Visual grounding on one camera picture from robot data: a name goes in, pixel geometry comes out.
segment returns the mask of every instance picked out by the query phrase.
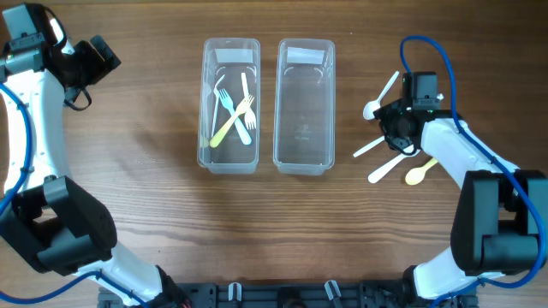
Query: white plastic spoon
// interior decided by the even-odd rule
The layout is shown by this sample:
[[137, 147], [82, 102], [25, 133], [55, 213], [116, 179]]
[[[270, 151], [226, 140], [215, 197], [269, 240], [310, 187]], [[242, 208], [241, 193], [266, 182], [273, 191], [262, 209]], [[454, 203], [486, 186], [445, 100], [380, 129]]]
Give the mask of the white plastic spoon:
[[397, 76], [400, 74], [400, 72], [396, 71], [390, 80], [388, 80], [388, 83], [384, 87], [383, 91], [380, 93], [377, 99], [374, 101], [371, 101], [366, 104], [366, 107], [363, 109], [363, 117], [366, 120], [372, 120], [375, 118], [375, 115], [373, 114], [373, 111], [380, 108], [380, 101], [384, 98], [384, 95], [387, 93], [387, 91], [392, 87], [394, 82], [396, 81]]

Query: plastic spoon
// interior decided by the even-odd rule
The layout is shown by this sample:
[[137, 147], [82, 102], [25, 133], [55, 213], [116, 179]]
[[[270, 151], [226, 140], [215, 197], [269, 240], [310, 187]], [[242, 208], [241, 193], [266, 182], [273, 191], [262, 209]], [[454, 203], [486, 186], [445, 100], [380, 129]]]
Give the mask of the plastic spoon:
[[[410, 145], [408, 146], [407, 148], [404, 149], [405, 152], [411, 152], [413, 150], [413, 145]], [[396, 156], [395, 158], [393, 158], [391, 161], [385, 163], [384, 165], [382, 165], [379, 169], [373, 171], [368, 177], [367, 179], [369, 180], [370, 183], [377, 183], [380, 179], [382, 179], [390, 170], [392, 170], [397, 164], [399, 164], [399, 162], [401, 162], [404, 158], [407, 158], [407, 157], [414, 157], [415, 155], [419, 154], [420, 151], [417, 151], [415, 152], [415, 154], [413, 154], [413, 156], [408, 156], [408, 155], [405, 155], [405, 154], [400, 154], [398, 156]]]
[[394, 82], [396, 81], [397, 76], [400, 74], [400, 72], [396, 71], [390, 80], [388, 80], [388, 83], [384, 87], [383, 91], [380, 93], [377, 99], [374, 101], [371, 101], [366, 104], [366, 107], [363, 109], [363, 117], [366, 120], [372, 120], [375, 118], [375, 115], [373, 114], [373, 111], [380, 108], [380, 101], [384, 98], [384, 95], [387, 93], [387, 91], [392, 87]]
[[405, 182], [409, 185], [417, 185], [421, 183], [425, 178], [426, 171], [432, 168], [436, 163], [438, 163], [438, 160], [433, 158], [424, 166], [409, 170], [408, 174], [405, 175]]

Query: white label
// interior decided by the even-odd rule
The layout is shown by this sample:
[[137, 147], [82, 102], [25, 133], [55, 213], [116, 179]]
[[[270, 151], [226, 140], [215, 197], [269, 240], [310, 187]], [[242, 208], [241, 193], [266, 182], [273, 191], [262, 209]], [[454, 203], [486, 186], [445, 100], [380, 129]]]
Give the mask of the white label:
[[219, 63], [253, 63], [253, 51], [248, 49], [215, 49]]
[[288, 47], [288, 63], [322, 64], [324, 53], [323, 50]]

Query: yellow plastic spoon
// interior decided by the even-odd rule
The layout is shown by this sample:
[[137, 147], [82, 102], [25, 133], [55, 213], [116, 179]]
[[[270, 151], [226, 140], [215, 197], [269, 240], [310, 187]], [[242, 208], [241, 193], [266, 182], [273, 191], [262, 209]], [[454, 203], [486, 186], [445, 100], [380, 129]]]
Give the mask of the yellow plastic spoon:
[[425, 174], [428, 169], [432, 168], [438, 160], [436, 158], [431, 159], [422, 167], [417, 167], [409, 170], [408, 174], [405, 175], [405, 182], [409, 185], [417, 185], [425, 179]]

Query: black mount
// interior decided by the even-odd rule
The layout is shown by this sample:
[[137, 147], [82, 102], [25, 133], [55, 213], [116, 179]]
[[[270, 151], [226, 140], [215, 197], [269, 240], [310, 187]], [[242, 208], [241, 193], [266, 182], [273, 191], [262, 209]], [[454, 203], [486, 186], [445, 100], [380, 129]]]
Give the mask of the black mount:
[[[427, 308], [431, 300], [408, 302], [410, 289], [404, 280], [363, 281], [340, 284], [340, 297], [330, 299], [324, 284], [281, 284], [241, 286], [241, 300], [230, 296], [230, 286], [214, 283], [178, 284], [193, 308]], [[124, 308], [122, 301], [101, 288], [98, 308]], [[161, 305], [155, 308], [179, 308]], [[445, 300], [439, 308], [478, 308], [475, 290]]]
[[[434, 72], [403, 74], [402, 93], [402, 98], [375, 110], [373, 114], [379, 120], [388, 146], [411, 156], [420, 150], [425, 123], [451, 118], [451, 112], [440, 109], [438, 76]], [[405, 152], [404, 149], [411, 145], [414, 146], [413, 150]]]
[[63, 40], [57, 42], [46, 12], [55, 18], [50, 9], [36, 3], [3, 11], [12, 40], [6, 43], [0, 57], [0, 83], [10, 75], [30, 69], [34, 72], [48, 69], [65, 88], [65, 104], [83, 110], [74, 106], [80, 92], [86, 94], [88, 105], [91, 104], [86, 87], [95, 85], [117, 68], [120, 59], [100, 36], [92, 38], [91, 43], [80, 41], [72, 54], [62, 53], [67, 34], [57, 19], [63, 31]]
[[[48, 207], [57, 217], [38, 222]], [[39, 273], [59, 275], [110, 259], [117, 242], [106, 207], [68, 177], [17, 194], [0, 216], [0, 236]]]
[[[548, 180], [539, 171], [517, 170], [520, 182], [543, 221], [548, 220]], [[451, 251], [467, 275], [530, 270], [539, 253], [539, 231], [514, 188], [501, 174], [468, 171], [451, 230]], [[515, 213], [499, 220], [499, 211]]]

